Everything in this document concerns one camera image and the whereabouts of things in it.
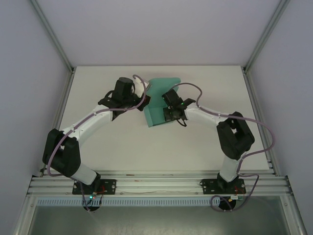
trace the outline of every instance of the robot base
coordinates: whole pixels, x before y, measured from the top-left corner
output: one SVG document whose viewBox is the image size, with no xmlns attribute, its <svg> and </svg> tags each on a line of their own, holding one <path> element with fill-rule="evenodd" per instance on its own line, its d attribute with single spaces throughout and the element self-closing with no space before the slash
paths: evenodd
<svg viewBox="0 0 313 235">
<path fill-rule="evenodd" d="M 203 194 L 244 194 L 246 193 L 243 179 L 235 179 L 230 182 L 225 189 L 218 185 L 217 179 L 203 179 L 200 182 Z"/>
<path fill-rule="evenodd" d="M 100 180 L 100 190 L 97 192 L 98 195 L 104 194 L 104 195 L 114 195 L 115 189 L 116 189 L 116 180 L 106 180 L 101 179 Z M 93 187 L 90 185 L 83 184 L 83 190 L 85 195 L 91 195 L 93 193 Z M 73 195 L 82 195 L 82 191 L 80 189 L 80 183 L 76 182 L 73 186 Z"/>
</svg>

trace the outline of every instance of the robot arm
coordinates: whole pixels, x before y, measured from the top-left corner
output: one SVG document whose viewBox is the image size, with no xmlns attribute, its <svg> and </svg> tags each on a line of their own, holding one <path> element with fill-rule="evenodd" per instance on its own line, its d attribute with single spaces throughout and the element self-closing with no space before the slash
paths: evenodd
<svg viewBox="0 0 313 235">
<path fill-rule="evenodd" d="M 206 113 L 197 107 L 194 100 L 183 101 L 174 90 L 168 91 L 162 97 L 168 106 L 163 110 L 166 121 L 193 120 L 216 127 L 221 148 L 225 154 L 223 166 L 218 174 L 219 185 L 221 188 L 225 188 L 228 183 L 236 180 L 239 162 L 254 143 L 254 136 L 246 121 Z M 238 112 L 234 112 L 232 116 L 242 117 Z"/>
<path fill-rule="evenodd" d="M 145 86 L 148 88 L 149 83 L 145 82 Z M 48 164 L 59 141 L 66 133 L 71 132 L 56 151 L 51 167 L 66 177 L 78 180 L 85 185 L 92 185 L 96 191 L 100 175 L 81 163 L 79 148 L 100 127 L 126 112 L 121 109 L 129 109 L 138 105 L 142 100 L 143 93 L 143 84 L 138 78 L 134 82 L 129 78 L 119 78 L 115 89 L 108 92 L 87 116 L 61 131 L 53 129 L 49 132 L 43 162 Z M 150 97 L 146 96 L 137 109 L 142 111 L 149 101 Z"/>
</svg>

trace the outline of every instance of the green object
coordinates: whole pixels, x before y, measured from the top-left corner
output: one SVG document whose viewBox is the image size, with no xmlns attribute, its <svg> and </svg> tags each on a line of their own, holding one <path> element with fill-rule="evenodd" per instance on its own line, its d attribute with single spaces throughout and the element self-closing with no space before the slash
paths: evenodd
<svg viewBox="0 0 313 235">
<path fill-rule="evenodd" d="M 149 104 L 143 109 L 147 124 L 149 127 L 168 123 L 164 119 L 163 108 L 167 105 L 164 102 L 162 95 L 169 91 L 174 85 L 180 83 L 178 77 L 160 77 L 153 78 L 149 81 L 150 89 L 147 95 L 151 97 Z"/>
</svg>

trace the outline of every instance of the cable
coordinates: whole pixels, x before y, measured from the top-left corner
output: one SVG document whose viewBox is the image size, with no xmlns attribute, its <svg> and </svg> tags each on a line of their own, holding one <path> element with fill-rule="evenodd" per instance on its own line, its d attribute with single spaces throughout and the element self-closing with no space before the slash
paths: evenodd
<svg viewBox="0 0 313 235">
<path fill-rule="evenodd" d="M 155 192 L 190 192 L 191 190 L 188 191 L 166 191 L 166 190 L 157 190 L 157 191 L 148 191 L 148 192 L 126 192 L 126 191 L 121 191 L 121 190 L 116 190 L 118 192 L 122 193 L 129 193 L 129 194 L 146 194 L 146 193 L 155 193 Z"/>
<path fill-rule="evenodd" d="M 177 121 L 181 126 L 183 126 L 183 127 L 186 127 L 186 126 L 187 126 L 185 120 L 183 120 L 183 124 L 182 124 L 179 120 L 176 120 L 176 121 Z"/>
<path fill-rule="evenodd" d="M 258 181 L 259 181 L 260 176 L 259 176 L 258 174 L 251 174 L 251 175 L 238 174 L 238 175 L 239 175 L 240 177 L 244 177 L 244 178 L 252 177 L 252 176 L 256 176 L 256 177 L 257 177 L 256 180 L 255 180 L 255 183 L 254 183 L 254 185 L 253 185 L 253 187 L 252 187 L 252 189 L 251 189 L 251 191 L 250 191 L 250 193 L 249 193 L 249 195 L 246 197 L 246 199 L 244 200 L 244 202 L 243 202 L 239 207 L 234 208 L 234 209 L 231 208 L 230 204 L 228 203 L 228 201 L 227 201 L 224 197 L 219 196 L 219 195 L 214 195 L 213 197 L 211 197 L 210 205 L 211 205 L 211 208 L 212 208 L 213 210 L 215 210 L 216 212 L 235 212 L 235 211 L 241 209 L 241 208 L 242 208 L 245 204 L 247 204 L 247 202 L 249 201 L 249 199 L 250 199 L 251 195 L 253 194 L 253 191 L 254 191 L 254 189 L 255 189 L 255 187 L 256 187 L 256 184 L 257 184 Z M 223 199 L 224 201 L 226 201 L 227 204 L 228 204 L 228 206 L 229 206 L 229 208 L 230 208 L 230 210 L 229 210 L 229 211 L 226 211 L 226 210 L 223 211 L 223 210 L 216 209 L 216 208 L 213 206 L 213 199 L 216 198 L 216 197 L 219 197 L 219 198 Z"/>
<path fill-rule="evenodd" d="M 82 192 L 83 202 L 85 204 L 85 207 L 86 207 L 87 211 L 90 211 L 90 209 L 89 209 L 89 207 L 87 205 L 86 198 L 85 198 L 85 194 L 84 194 L 84 190 L 83 190 L 83 183 L 79 181 L 79 184 L 80 184 L 80 191 Z"/>
<path fill-rule="evenodd" d="M 110 109 L 110 108 L 107 108 L 107 109 L 102 109 L 102 110 L 99 110 L 95 113 L 92 113 L 90 114 L 89 116 L 87 116 L 86 118 L 84 118 L 83 120 L 81 120 L 76 126 L 74 126 L 73 130 L 70 130 L 69 132 L 67 132 L 63 137 L 62 139 L 58 142 L 58 144 L 55 146 L 51 156 L 50 156 L 50 159 L 49 159 L 49 162 L 48 162 L 48 165 L 47 165 L 47 172 L 48 172 L 48 175 L 49 176 L 52 176 L 52 177 L 56 177 L 56 176 L 61 176 L 62 174 L 52 174 L 51 171 L 50 171 L 50 167 L 51 167 L 51 163 L 53 161 L 53 158 L 56 154 L 56 152 L 58 151 L 59 147 L 61 146 L 61 144 L 63 143 L 63 141 L 72 133 L 72 132 L 75 132 L 75 130 L 80 127 L 83 123 L 85 123 L 87 120 L 89 120 L 90 118 L 92 118 L 93 116 L 95 116 L 95 114 L 99 114 L 99 113 L 103 113 L 103 112 L 106 112 L 106 111 L 130 111 L 130 110 L 134 110 L 136 108 L 138 108 L 140 105 L 142 105 L 142 103 L 145 101 L 145 98 L 146 98 L 146 93 L 147 93 L 147 88 L 146 88 L 146 85 L 145 85 L 145 82 L 143 81 L 143 79 L 141 77 L 139 77 L 138 75 L 134 74 L 133 75 L 133 79 L 136 79 L 138 78 L 142 85 L 143 85 L 143 89 L 144 89 L 144 92 L 143 92 L 143 97 L 141 99 L 141 101 L 131 107 L 131 108 L 126 108 L 126 109 Z"/>
<path fill-rule="evenodd" d="M 245 192 L 241 188 L 237 188 L 237 186 L 235 186 L 235 190 L 236 190 L 236 196 L 238 194 L 238 191 L 241 191 L 243 193 L 243 197 L 245 197 Z"/>
<path fill-rule="evenodd" d="M 212 112 L 212 111 L 210 111 L 210 110 L 206 110 L 206 109 L 202 108 L 202 107 L 200 106 L 200 104 L 199 104 L 199 100 L 200 100 L 200 98 L 201 98 L 201 96 L 202 96 L 202 94 L 203 94 L 200 87 L 198 87 L 197 85 L 195 85 L 195 84 L 193 84 L 193 83 L 183 82 L 183 83 L 176 84 L 176 85 L 173 86 L 171 89 L 173 89 L 173 88 L 175 88 L 175 87 L 177 87 L 177 86 L 180 86 L 180 85 L 190 85 L 190 86 L 193 86 L 193 87 L 195 87 L 195 88 L 197 88 L 197 89 L 199 90 L 200 94 L 199 94 L 199 96 L 198 96 L 198 98 L 197 98 L 197 100 L 196 100 L 196 105 L 197 105 L 197 107 L 198 107 L 200 110 L 204 111 L 205 113 L 208 113 L 208 114 L 214 115 L 214 116 L 218 116 L 218 117 L 233 118 L 233 119 L 251 121 L 251 122 L 257 123 L 257 124 L 259 124 L 259 125 L 261 125 L 261 126 L 264 126 L 264 127 L 270 132 L 270 134 L 271 134 L 271 137 L 272 137 L 272 144 L 271 144 L 268 148 L 265 148 L 265 149 L 262 149 L 262 150 L 258 150 L 258 151 L 252 152 L 252 153 L 248 153 L 248 154 L 244 155 L 244 156 L 241 158 L 241 160 L 239 161 L 238 168 L 237 168 L 237 174 L 238 174 L 239 176 L 241 176 L 241 177 L 257 176 L 257 179 L 256 179 L 256 181 L 255 181 L 255 183 L 254 183 L 254 185 L 253 185 L 253 187 L 252 187 L 251 192 L 250 192 L 249 195 L 246 197 L 245 201 L 244 201 L 238 208 L 236 208 L 236 209 L 231 209 L 231 210 L 229 210 L 229 211 L 227 211 L 227 212 L 237 211 L 237 210 L 239 210 L 240 208 L 242 208 L 242 207 L 248 202 L 248 200 L 250 199 L 250 197 L 251 197 L 251 195 L 252 195 L 252 193 L 253 193 L 253 191 L 254 191 L 254 189 L 255 189 L 255 187 L 256 187 L 256 184 L 258 183 L 258 180 L 259 180 L 259 178 L 260 178 L 260 176 L 259 176 L 258 174 L 251 174 L 251 175 L 239 174 L 239 170 L 240 170 L 240 168 L 241 168 L 241 165 L 242 165 L 242 163 L 243 163 L 243 160 L 244 160 L 245 158 L 249 157 L 249 156 L 252 156 L 252 155 L 255 155 L 255 154 L 258 154 L 258 153 L 264 153 L 264 152 L 266 152 L 266 151 L 271 150 L 271 149 L 274 147 L 275 143 L 276 143 L 276 138 L 275 138 L 274 132 L 273 132 L 266 124 L 264 124 L 264 123 L 262 123 L 262 122 L 260 122 L 260 121 L 258 121 L 258 120 L 252 119 L 252 118 L 237 117 L 237 116 L 232 116 L 232 115 L 227 115 L 227 114 L 214 113 L 214 112 Z M 223 212 L 223 211 L 218 210 L 218 209 L 216 209 L 216 208 L 214 208 L 214 207 L 212 206 L 213 199 L 216 198 L 216 197 L 219 197 L 219 198 L 221 198 L 222 200 L 226 201 L 226 203 L 228 204 L 229 208 L 231 208 L 229 202 L 228 202 L 224 197 L 219 196 L 219 195 L 214 195 L 214 196 L 211 198 L 211 203 L 210 203 L 210 204 L 211 204 L 211 208 L 212 208 L 213 210 L 215 210 L 215 211 L 217 211 L 217 212 Z"/>
<path fill-rule="evenodd" d="M 100 197 L 100 202 L 99 202 L 100 205 L 102 205 L 102 198 L 103 198 L 104 191 L 105 191 L 105 190 L 104 190 L 104 186 L 102 186 L 102 192 L 101 192 L 102 195 L 101 195 L 101 197 Z"/>
<path fill-rule="evenodd" d="M 267 152 L 269 150 L 271 150 L 275 143 L 276 143 L 276 138 L 275 138 L 275 135 L 274 135 L 274 132 L 264 123 L 258 121 L 258 120 L 255 120 L 255 119 L 252 119 L 252 118 L 248 118 L 248 117 L 237 117 L 237 116 L 232 116 L 232 115 L 227 115 L 227 114 L 221 114 L 221 113 L 214 113 L 212 111 L 209 111 L 209 110 L 206 110 L 204 108 L 202 108 L 200 105 L 199 105 L 199 99 L 201 98 L 202 96 L 202 90 L 200 87 L 198 87 L 197 85 L 193 84 L 193 83 L 189 83 L 189 82 L 183 82 L 183 83 L 179 83 L 179 84 L 176 84 L 175 86 L 173 86 L 171 89 L 177 87 L 177 86 L 180 86 L 180 85 L 190 85 L 190 86 L 193 86 L 195 88 L 197 88 L 199 91 L 200 91 L 200 95 L 198 96 L 197 100 L 196 100 L 196 105 L 197 107 L 204 111 L 205 113 L 208 113 L 208 114 L 211 114 L 211 115 L 214 115 L 214 116 L 218 116 L 218 117 L 224 117 L 224 118 L 233 118 L 233 119 L 239 119 L 239 120 L 245 120 L 245 121 L 251 121 L 251 122 L 254 122 L 254 123 L 257 123 L 261 126 L 264 126 L 271 134 L 271 137 L 272 137 L 272 144 L 268 147 L 268 148 L 265 148 L 265 149 L 262 149 L 262 150 L 259 150 L 259 151 L 255 151 L 255 152 L 252 152 L 252 153 L 248 153 L 246 155 L 244 155 L 239 164 L 238 164 L 238 168 L 237 168 L 237 173 L 239 173 L 239 170 L 241 168 L 241 165 L 242 165 L 242 162 L 245 158 L 251 156 L 251 155 L 254 155 L 254 154 L 258 154 L 258 153 L 264 153 L 264 152 Z"/>
</svg>

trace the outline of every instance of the gray wall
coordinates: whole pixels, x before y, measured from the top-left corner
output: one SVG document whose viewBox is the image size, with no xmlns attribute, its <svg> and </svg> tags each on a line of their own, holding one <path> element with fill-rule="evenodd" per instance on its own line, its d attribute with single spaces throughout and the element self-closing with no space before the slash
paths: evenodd
<svg viewBox="0 0 313 235">
<path fill-rule="evenodd" d="M 68 71 L 26 0 L 0 7 L 0 233 L 12 234 Z"/>
<path fill-rule="evenodd" d="M 245 65 L 279 0 L 39 0 L 78 65 Z"/>
<path fill-rule="evenodd" d="M 252 68 L 276 152 L 313 234 L 313 2 L 291 1 Z"/>
</svg>

